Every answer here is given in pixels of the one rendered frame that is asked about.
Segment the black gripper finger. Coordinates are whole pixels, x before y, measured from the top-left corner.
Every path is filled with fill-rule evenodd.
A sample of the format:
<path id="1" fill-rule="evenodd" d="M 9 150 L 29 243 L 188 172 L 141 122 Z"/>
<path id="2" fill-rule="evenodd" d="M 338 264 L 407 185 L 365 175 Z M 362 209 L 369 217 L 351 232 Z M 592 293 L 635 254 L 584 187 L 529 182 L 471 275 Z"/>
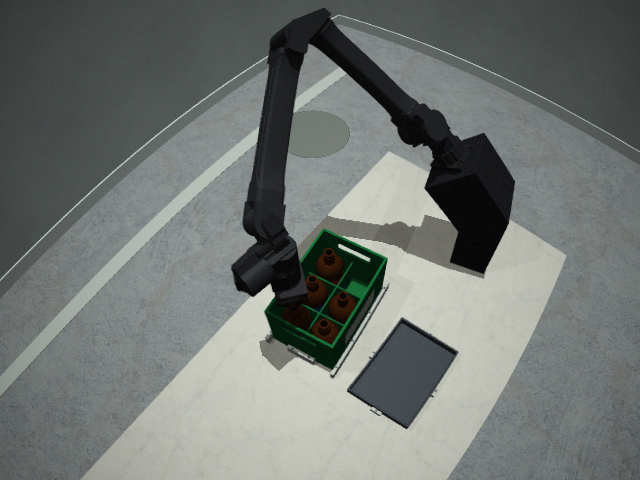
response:
<path id="1" fill-rule="evenodd" d="M 294 303 L 296 303 L 295 305 L 292 305 L 294 303 L 290 303 L 290 304 L 285 304 L 285 305 L 281 305 L 281 306 L 278 305 L 278 307 L 287 307 L 287 308 L 290 308 L 290 309 L 296 309 L 302 303 L 304 303 L 304 302 L 306 302 L 308 300 L 309 300 L 309 294 L 307 296 L 305 296 L 305 297 L 300 297 L 298 302 L 294 302 Z"/>

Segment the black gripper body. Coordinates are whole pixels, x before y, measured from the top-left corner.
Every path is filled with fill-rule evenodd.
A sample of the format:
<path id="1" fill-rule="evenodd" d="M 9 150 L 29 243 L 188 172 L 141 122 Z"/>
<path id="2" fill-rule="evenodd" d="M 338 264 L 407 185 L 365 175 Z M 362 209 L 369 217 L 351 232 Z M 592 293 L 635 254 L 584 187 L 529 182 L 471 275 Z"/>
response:
<path id="1" fill-rule="evenodd" d="M 276 274 L 287 275 L 290 285 L 290 289 L 288 290 L 274 292 L 277 305 L 281 306 L 298 302 L 300 297 L 305 297 L 308 295 L 308 290 L 306 287 L 305 277 L 300 260 L 297 268 L 295 268 L 293 271 L 284 274 L 276 272 Z"/>

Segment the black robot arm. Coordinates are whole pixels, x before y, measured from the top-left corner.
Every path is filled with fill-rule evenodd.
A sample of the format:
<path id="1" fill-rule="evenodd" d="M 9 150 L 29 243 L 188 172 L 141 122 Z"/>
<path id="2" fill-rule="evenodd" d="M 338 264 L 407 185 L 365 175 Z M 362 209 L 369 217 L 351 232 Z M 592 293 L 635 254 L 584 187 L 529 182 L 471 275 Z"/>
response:
<path id="1" fill-rule="evenodd" d="M 284 226 L 283 204 L 297 84 L 308 44 L 328 56 L 390 114 L 404 143 L 413 147 L 423 143 L 432 150 L 433 170 L 461 173 L 477 152 L 473 144 L 454 137 L 441 112 L 405 93 L 337 28 L 330 15 L 322 8 L 296 18 L 270 39 L 268 79 L 242 222 L 257 242 L 231 266 L 237 290 L 251 297 L 269 284 L 273 292 L 290 289 L 288 276 L 276 272 L 289 273 L 299 264 L 297 244 Z"/>

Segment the green crate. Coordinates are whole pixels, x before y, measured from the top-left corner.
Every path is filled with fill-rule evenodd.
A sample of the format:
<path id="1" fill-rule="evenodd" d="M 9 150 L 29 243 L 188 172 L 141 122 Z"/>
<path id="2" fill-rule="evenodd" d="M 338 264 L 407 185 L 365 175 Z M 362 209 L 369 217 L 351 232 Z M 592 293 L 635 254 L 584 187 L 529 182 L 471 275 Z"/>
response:
<path id="1" fill-rule="evenodd" d="M 339 248 L 339 244 L 370 258 L 370 262 Z M 316 275 L 316 261 L 327 248 L 333 249 L 343 261 L 344 274 L 337 285 Z M 274 339 L 287 346 L 289 344 L 295 347 L 332 370 L 380 293 L 387 260 L 387 257 L 323 228 L 300 262 L 305 280 L 309 275 L 315 275 L 326 284 L 328 300 L 320 312 L 304 304 L 300 305 L 308 310 L 312 323 L 308 330 L 304 331 L 281 318 L 287 307 L 278 307 L 276 297 L 274 297 L 264 311 Z M 329 302 L 341 291 L 346 291 L 358 303 L 345 325 L 328 317 Z M 323 318 L 334 322 L 339 328 L 340 332 L 332 345 L 310 334 L 312 326 Z M 303 338 L 284 327 L 303 336 Z"/>

